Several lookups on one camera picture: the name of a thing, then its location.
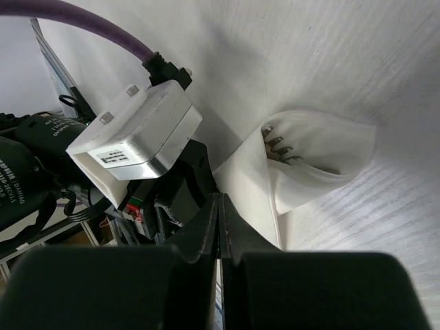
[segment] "white cloth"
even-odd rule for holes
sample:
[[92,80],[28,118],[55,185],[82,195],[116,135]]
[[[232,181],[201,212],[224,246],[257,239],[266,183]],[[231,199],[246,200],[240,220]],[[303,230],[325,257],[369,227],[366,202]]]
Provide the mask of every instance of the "white cloth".
[[285,164],[267,158],[261,126],[215,172],[219,190],[228,193],[240,215],[269,242],[281,247],[278,216],[359,175],[375,143],[375,127],[319,111],[285,111],[262,126],[273,130],[266,141],[293,148],[303,161]]

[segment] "black connector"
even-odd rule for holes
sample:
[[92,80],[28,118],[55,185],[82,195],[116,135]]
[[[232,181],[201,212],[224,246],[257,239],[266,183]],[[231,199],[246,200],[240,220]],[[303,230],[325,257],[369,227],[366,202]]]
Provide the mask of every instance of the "black connector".
[[176,80],[184,90],[193,81],[189,73],[184,69],[178,69],[171,62],[166,62],[161,54],[154,53],[153,57],[142,63],[142,66],[150,73],[152,86],[157,86],[169,80]]

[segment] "folded cloth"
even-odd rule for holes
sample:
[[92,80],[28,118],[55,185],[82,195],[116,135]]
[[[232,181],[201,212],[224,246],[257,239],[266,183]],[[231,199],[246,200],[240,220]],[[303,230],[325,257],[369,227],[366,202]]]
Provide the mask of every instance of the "folded cloth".
[[375,132],[374,126],[319,111],[277,113],[214,178],[240,215],[280,248],[278,216],[357,177],[370,161]]

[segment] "red component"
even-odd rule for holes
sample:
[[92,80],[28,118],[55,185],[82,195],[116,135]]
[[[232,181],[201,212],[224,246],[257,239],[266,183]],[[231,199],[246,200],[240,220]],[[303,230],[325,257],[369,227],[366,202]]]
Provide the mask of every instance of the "red component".
[[127,203],[126,206],[127,208],[129,208],[131,212],[134,212],[137,221],[144,222],[144,220],[142,220],[142,214],[140,212],[140,209],[137,206],[130,203]]

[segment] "white sticker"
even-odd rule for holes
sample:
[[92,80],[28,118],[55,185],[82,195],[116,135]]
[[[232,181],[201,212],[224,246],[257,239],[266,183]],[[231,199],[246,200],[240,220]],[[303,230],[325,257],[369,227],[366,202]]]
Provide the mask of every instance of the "white sticker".
[[121,162],[127,162],[130,159],[127,155],[125,155],[124,151],[121,150],[112,150],[108,151],[106,153],[100,153],[99,155],[96,155],[101,162],[104,164],[112,164],[112,163],[121,163]]

